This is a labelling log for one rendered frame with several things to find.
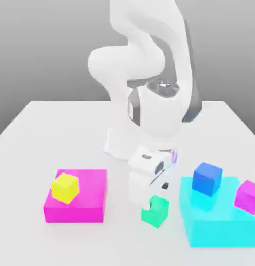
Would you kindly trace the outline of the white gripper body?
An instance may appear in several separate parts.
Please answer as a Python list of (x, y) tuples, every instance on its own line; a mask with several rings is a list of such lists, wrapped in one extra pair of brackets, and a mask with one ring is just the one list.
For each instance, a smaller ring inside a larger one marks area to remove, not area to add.
[(166, 189), (162, 186), (170, 183), (171, 169), (161, 170), (155, 174), (153, 171), (132, 169), (128, 176), (129, 199), (135, 203), (146, 203), (152, 196), (165, 195)]

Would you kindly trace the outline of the small green cube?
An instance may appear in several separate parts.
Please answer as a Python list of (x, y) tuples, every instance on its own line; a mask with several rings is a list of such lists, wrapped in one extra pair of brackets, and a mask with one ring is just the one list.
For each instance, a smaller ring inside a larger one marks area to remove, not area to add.
[(150, 199), (149, 210), (141, 209), (141, 220), (159, 228), (166, 220), (169, 210), (169, 201), (154, 195)]

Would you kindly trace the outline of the small blue cube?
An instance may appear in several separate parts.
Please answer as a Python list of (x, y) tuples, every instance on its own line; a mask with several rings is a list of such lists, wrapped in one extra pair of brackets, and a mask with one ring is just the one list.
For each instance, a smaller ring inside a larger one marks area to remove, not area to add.
[(192, 189), (212, 197), (220, 187), (223, 169), (202, 162), (193, 174)]

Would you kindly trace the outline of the small yellow cube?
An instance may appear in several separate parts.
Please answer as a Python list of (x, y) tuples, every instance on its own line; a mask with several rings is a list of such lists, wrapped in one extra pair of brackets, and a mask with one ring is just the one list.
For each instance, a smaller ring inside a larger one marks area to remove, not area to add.
[(79, 178), (62, 173), (51, 183), (51, 190), (54, 199), (69, 204), (79, 195)]

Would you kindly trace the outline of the small purple cube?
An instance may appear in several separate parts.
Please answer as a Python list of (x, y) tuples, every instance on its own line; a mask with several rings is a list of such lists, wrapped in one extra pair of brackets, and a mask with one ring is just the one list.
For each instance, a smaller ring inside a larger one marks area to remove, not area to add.
[(234, 205), (255, 215), (255, 183), (245, 180), (237, 189)]

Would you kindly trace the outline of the large magenta box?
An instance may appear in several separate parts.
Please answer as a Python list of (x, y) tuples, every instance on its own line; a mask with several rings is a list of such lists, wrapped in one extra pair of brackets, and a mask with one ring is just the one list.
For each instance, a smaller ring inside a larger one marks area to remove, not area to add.
[(102, 223), (108, 187), (105, 169), (59, 169), (62, 173), (79, 179), (79, 195), (66, 204), (53, 198), (49, 191), (44, 203), (44, 216), (47, 223)]

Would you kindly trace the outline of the large cyan box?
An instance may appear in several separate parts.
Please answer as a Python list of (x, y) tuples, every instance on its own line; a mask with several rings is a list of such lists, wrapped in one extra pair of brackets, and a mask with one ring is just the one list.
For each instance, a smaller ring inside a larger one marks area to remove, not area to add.
[(237, 177), (224, 176), (210, 197), (192, 189), (192, 177), (182, 177), (179, 207), (191, 247), (254, 248), (255, 215), (234, 206)]

